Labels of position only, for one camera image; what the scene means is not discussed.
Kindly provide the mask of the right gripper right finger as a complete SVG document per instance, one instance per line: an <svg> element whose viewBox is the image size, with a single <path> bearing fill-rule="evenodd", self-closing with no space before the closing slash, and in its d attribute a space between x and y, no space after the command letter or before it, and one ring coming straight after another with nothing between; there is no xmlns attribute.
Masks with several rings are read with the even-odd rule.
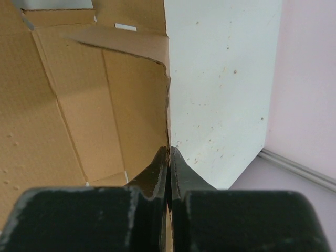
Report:
<svg viewBox="0 0 336 252"><path fill-rule="evenodd" d="M330 251L308 199L294 191L218 190L170 150L175 251Z"/></svg>

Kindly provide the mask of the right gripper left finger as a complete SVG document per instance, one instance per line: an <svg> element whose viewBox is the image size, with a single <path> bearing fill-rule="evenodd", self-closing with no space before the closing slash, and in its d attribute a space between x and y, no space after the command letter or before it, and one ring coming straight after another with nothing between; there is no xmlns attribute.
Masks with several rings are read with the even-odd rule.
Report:
<svg viewBox="0 0 336 252"><path fill-rule="evenodd" d="M125 186L36 187L15 203L1 251L165 251L166 147Z"/></svg>

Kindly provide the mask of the brown cardboard box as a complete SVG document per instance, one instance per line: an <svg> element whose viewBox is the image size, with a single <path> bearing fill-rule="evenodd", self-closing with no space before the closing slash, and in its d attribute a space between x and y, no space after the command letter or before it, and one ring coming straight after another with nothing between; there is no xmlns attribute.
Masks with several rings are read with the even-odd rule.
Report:
<svg viewBox="0 0 336 252"><path fill-rule="evenodd" d="M163 1L1 1L1 233L31 188L125 186L169 156L169 85Z"/></svg>

